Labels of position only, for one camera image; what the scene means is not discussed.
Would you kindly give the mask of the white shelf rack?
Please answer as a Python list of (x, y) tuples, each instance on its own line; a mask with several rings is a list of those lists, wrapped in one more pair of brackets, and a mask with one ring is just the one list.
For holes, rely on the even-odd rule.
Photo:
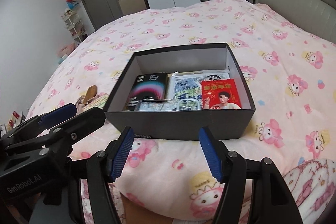
[(62, 15), (62, 20), (76, 43), (80, 44), (88, 36), (84, 23), (76, 11), (67, 9)]

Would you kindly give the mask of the black cardboard box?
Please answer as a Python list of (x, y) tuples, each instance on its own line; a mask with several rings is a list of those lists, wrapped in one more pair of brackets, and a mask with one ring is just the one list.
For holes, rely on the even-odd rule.
[(169, 140), (197, 140), (203, 127), (220, 140), (240, 138), (255, 110), (227, 43), (132, 54), (104, 106), (116, 129)]

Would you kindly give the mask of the clear phone case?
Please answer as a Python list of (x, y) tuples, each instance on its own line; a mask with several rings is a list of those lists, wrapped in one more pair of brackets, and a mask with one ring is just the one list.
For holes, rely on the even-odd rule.
[(138, 102), (135, 111), (193, 111), (201, 110), (196, 99), (182, 100), (142, 100)]

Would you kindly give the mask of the silver bagged diamond painting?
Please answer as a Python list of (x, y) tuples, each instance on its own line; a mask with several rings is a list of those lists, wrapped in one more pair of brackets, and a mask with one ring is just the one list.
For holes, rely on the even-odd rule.
[(230, 71), (205, 70), (197, 72), (174, 72), (169, 75), (166, 91), (167, 100), (196, 99), (202, 108), (202, 81), (230, 79)]

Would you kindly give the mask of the red envelope with man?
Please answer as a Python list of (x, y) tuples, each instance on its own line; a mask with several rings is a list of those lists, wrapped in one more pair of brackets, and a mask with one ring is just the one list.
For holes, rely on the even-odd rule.
[(242, 104), (234, 79), (202, 81), (203, 110), (236, 110)]

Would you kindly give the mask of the colourful printed card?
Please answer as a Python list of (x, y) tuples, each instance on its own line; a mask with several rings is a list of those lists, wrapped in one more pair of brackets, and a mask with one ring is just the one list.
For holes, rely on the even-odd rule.
[(98, 94), (89, 100), (89, 102), (83, 107), (83, 111), (87, 111), (93, 107), (103, 109), (108, 100), (108, 97), (109, 95), (107, 93)]

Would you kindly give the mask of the black screen protector box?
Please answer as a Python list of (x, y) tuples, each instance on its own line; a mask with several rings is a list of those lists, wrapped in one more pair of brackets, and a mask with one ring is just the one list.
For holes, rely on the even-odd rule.
[(143, 100), (162, 100), (165, 98), (168, 74), (150, 73), (138, 75), (128, 95), (124, 110), (133, 111)]

